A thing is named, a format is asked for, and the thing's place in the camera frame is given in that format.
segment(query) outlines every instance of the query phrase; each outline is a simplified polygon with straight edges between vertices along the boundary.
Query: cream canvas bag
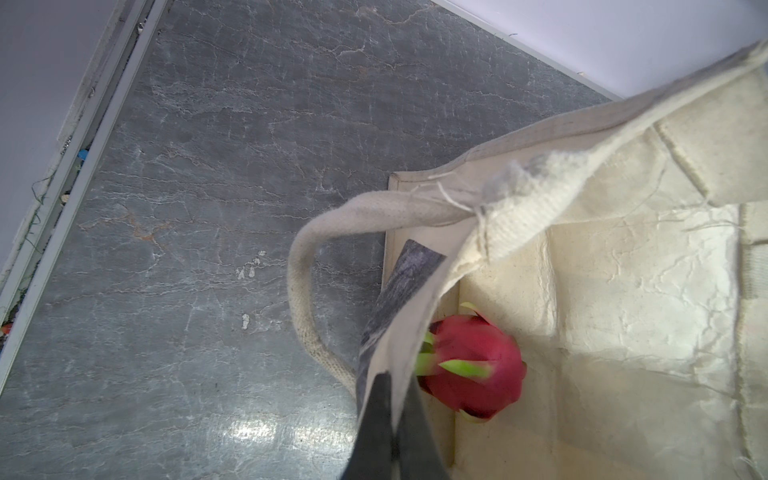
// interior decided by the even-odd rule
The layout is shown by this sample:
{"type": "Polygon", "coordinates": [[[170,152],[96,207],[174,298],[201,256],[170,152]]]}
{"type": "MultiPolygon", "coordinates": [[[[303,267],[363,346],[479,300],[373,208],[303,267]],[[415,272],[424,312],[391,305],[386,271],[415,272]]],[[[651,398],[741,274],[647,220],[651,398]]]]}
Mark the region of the cream canvas bag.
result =
{"type": "Polygon", "coordinates": [[[768,43],[664,88],[550,118],[310,221],[294,325],[392,427],[433,319],[465,301],[518,341],[521,399],[490,422],[425,396],[455,479],[768,475],[768,43]],[[321,341],[315,249],[386,231],[357,374],[321,341]]]}

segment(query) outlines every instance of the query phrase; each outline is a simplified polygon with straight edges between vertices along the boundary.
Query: white baseboard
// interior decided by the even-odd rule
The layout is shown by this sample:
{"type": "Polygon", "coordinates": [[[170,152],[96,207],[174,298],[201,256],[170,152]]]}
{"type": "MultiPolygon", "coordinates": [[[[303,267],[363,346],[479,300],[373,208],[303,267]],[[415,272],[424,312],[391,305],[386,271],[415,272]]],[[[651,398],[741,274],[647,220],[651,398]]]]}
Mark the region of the white baseboard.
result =
{"type": "Polygon", "coordinates": [[[31,222],[32,225],[22,235],[21,246],[16,251],[15,261],[0,290],[2,319],[14,308],[20,292],[25,291],[10,335],[0,353],[0,392],[74,222],[74,216],[98,169],[118,114],[154,43],[154,36],[168,4],[169,0],[137,0],[127,13],[124,21],[126,27],[117,36],[101,76],[89,92],[90,97],[68,147],[52,174],[42,203],[32,214],[35,222],[31,222]],[[142,29],[139,34],[137,26],[140,23],[142,29]],[[88,143],[88,158],[78,173],[78,152],[88,143]],[[62,206],[60,197],[67,190],[71,190],[69,200],[62,206]]]}

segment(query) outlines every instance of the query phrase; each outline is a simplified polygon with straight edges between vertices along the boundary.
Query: bag handle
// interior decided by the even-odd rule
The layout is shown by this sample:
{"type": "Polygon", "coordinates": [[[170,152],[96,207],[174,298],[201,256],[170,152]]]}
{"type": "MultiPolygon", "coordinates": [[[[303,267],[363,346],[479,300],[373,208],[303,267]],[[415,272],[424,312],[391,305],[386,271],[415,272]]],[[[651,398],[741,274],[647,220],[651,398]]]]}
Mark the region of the bag handle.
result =
{"type": "Polygon", "coordinates": [[[473,215],[447,200],[414,193],[360,194],[313,218],[296,235],[288,254],[288,305],[293,328],[306,351],[355,396],[355,371],[323,343],[312,303],[312,264],[317,247],[332,238],[408,227],[437,227],[473,215]]]}

